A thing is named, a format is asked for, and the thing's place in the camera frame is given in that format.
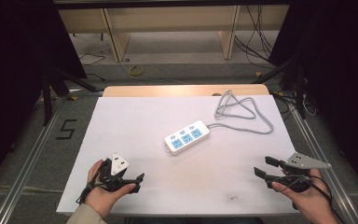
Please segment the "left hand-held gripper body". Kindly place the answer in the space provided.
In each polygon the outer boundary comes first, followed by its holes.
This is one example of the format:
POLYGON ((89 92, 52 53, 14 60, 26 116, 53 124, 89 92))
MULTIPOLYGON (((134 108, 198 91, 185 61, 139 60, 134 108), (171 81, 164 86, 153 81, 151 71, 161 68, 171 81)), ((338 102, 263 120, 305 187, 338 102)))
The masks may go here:
POLYGON ((116 191, 125 185, 123 175, 130 164, 117 153, 107 158, 101 165, 100 182, 107 191, 116 191))

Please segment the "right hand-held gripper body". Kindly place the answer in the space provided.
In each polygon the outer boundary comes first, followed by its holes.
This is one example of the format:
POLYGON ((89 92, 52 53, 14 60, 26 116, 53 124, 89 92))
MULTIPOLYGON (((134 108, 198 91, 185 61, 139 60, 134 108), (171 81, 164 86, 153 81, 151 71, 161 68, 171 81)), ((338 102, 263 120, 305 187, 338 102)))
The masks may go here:
POLYGON ((328 162, 319 161, 301 153, 294 153, 287 160, 279 160, 282 162, 282 172, 284 176, 274 177, 273 182, 278 182, 292 191, 303 192, 307 190, 310 185, 310 170, 311 169, 329 169, 332 165, 328 162))

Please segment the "person's left hand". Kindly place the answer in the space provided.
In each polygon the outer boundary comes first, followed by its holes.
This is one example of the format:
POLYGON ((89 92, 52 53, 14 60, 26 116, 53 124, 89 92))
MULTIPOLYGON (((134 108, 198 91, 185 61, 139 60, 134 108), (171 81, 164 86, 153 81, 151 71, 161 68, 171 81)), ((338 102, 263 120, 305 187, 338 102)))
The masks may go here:
POLYGON ((101 217, 107 217, 114 204, 123 196, 130 193, 135 184, 128 184, 114 192, 106 191, 101 187, 95 187, 85 199, 85 204, 95 210, 101 217))

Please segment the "person's right hand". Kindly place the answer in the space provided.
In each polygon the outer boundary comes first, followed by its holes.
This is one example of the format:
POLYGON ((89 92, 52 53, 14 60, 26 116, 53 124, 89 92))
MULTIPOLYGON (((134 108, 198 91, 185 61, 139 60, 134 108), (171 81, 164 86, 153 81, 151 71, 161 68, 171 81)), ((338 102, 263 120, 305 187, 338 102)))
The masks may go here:
POLYGON ((329 200, 322 195, 320 191, 313 187, 310 187, 303 192, 292 191, 285 185, 277 182, 273 182, 272 187, 276 191, 288 197, 296 205, 299 212, 310 222, 310 217, 312 215, 316 215, 317 213, 333 214, 329 200))

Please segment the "white board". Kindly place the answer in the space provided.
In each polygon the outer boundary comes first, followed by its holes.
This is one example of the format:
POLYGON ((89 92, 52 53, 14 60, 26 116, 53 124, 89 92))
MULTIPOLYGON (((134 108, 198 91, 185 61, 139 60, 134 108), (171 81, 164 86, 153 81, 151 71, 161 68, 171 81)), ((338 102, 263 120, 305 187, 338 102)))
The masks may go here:
POLYGON ((86 186, 92 164, 117 153, 130 164, 125 176, 145 174, 138 193, 120 199, 116 215, 140 217, 227 217, 293 213, 289 199, 268 189, 254 168, 280 170, 267 156, 288 159, 295 151, 280 112, 269 95, 246 96, 216 119, 216 96, 102 97, 91 116, 57 208, 69 215, 86 186), (210 135, 173 155, 164 138, 201 120, 210 135))

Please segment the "white power strip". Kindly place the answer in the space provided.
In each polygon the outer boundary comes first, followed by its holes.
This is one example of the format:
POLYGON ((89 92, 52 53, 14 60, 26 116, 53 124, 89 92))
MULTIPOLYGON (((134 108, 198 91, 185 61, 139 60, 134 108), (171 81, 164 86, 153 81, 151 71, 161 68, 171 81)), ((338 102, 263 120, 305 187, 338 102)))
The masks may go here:
POLYGON ((166 136, 164 138, 165 149, 171 154, 177 155, 200 143, 209 135, 210 129, 201 120, 197 120, 166 136))

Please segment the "black metal stand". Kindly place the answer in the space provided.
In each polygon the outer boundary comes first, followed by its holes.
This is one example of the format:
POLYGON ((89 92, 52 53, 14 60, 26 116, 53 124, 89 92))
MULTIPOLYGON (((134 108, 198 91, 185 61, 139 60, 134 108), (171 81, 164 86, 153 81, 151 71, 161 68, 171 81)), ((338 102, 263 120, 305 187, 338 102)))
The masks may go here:
POLYGON ((60 97, 67 96, 69 93, 69 89, 67 88, 64 81, 69 80, 91 92, 103 91, 103 89, 90 85, 86 81, 83 81, 80 78, 71 75, 70 73, 62 70, 55 65, 48 65, 46 67, 45 73, 42 75, 41 78, 45 111, 44 126, 48 125, 53 116, 50 88, 52 88, 55 93, 60 97))
POLYGON ((282 75, 280 88, 283 91, 294 89, 296 91, 296 110, 302 119, 306 118, 305 106, 303 105, 304 91, 304 71, 297 58, 289 59, 287 62, 274 68, 272 71, 258 77, 254 84, 262 84, 277 75, 282 75))

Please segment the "wooden table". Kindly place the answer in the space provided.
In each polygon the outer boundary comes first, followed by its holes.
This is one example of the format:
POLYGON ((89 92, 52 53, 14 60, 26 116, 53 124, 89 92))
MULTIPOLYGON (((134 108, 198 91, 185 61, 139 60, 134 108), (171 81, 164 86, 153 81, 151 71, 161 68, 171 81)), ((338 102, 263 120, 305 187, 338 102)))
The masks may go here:
POLYGON ((232 90, 236 95, 268 95, 263 84, 109 86, 103 97, 212 96, 232 90))

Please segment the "black curtain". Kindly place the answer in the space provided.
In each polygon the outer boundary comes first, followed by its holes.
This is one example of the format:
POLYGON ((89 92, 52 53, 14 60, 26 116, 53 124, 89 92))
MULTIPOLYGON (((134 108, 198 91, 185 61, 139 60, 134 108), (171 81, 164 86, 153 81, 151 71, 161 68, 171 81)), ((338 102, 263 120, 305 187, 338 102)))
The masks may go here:
POLYGON ((0 165, 51 66, 86 76, 53 0, 0 0, 0 165))
POLYGON ((270 61, 289 60, 313 25, 299 63, 306 89, 358 175, 358 0, 287 0, 270 61))

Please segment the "yellow tape roll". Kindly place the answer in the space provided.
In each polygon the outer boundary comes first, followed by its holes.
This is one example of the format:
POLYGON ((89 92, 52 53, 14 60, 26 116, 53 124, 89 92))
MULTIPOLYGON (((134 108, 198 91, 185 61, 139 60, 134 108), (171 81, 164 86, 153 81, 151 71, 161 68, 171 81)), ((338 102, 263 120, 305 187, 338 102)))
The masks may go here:
POLYGON ((129 69, 129 73, 133 77, 138 77, 144 72, 144 68, 141 65, 131 66, 129 69))

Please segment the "wooden shelf unit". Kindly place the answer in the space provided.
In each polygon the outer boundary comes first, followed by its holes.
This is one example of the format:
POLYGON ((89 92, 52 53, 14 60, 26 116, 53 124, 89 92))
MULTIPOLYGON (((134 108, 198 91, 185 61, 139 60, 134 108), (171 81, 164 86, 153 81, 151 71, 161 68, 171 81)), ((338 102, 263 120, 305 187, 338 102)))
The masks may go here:
POLYGON ((132 33, 201 32, 219 34, 223 57, 231 57, 234 33, 250 31, 261 20, 264 31, 279 31, 289 7, 136 7, 61 9, 66 31, 70 34, 106 34, 114 59, 120 62, 132 33))

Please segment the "metal floor rail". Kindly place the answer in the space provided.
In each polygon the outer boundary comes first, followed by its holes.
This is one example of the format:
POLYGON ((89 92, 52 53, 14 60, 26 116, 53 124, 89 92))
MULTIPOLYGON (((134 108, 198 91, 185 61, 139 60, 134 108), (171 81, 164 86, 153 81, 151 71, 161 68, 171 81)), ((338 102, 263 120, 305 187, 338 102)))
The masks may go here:
POLYGON ((42 150, 48 141, 48 137, 56 123, 65 97, 57 97, 53 102, 52 115, 49 121, 43 124, 36 133, 36 139, 32 141, 30 150, 26 153, 26 160, 20 162, 20 170, 15 174, 14 182, 11 185, 0 185, 0 195, 4 195, 4 200, 0 205, 0 224, 7 224, 12 215, 17 202, 26 186, 28 179, 39 159, 42 150))
POLYGON ((341 219, 345 224, 358 224, 358 210, 355 207, 351 195, 346 191, 346 187, 338 179, 337 166, 331 161, 326 151, 316 138, 315 132, 311 129, 307 112, 303 109, 304 100, 301 96, 294 96, 291 92, 286 92, 284 98, 287 99, 287 106, 291 112, 285 117, 290 116, 296 122, 296 126, 301 131, 309 149, 309 155, 317 160, 330 163, 332 167, 327 170, 321 169, 324 181, 333 193, 333 205, 337 207, 337 212, 341 214, 341 219))

